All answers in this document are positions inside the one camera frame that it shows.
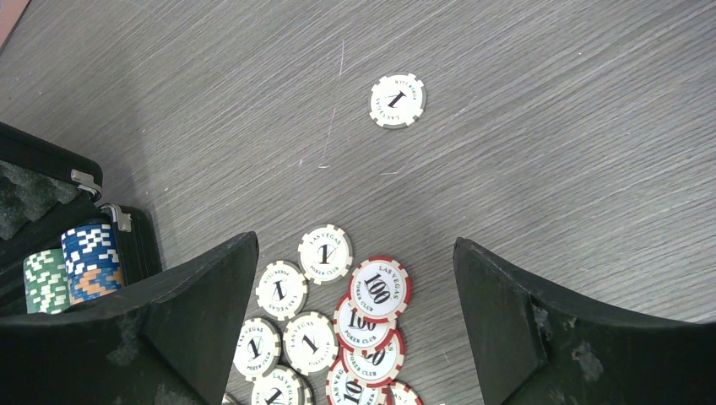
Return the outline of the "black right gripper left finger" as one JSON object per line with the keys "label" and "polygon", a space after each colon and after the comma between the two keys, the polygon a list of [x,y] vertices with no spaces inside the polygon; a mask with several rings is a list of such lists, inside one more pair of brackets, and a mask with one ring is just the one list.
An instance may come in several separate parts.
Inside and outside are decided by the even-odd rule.
{"label": "black right gripper left finger", "polygon": [[3,317],[2,403],[220,403],[258,257],[249,231],[61,314]]}

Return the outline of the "black poker set case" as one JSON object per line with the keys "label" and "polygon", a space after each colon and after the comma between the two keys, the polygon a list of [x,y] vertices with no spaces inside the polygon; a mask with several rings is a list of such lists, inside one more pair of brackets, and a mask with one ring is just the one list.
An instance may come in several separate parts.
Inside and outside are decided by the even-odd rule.
{"label": "black poker set case", "polygon": [[1,125],[1,314],[26,313],[23,261],[60,246],[61,234],[110,224],[126,284],[162,270],[151,218],[142,210],[100,204],[103,172],[91,159]]}

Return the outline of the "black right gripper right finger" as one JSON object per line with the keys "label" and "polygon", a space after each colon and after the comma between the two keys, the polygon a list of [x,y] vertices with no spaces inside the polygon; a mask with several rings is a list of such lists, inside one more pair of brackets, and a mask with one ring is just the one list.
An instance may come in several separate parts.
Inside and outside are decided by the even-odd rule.
{"label": "black right gripper right finger", "polygon": [[465,238],[453,270],[485,403],[714,403],[713,323],[594,300]]}

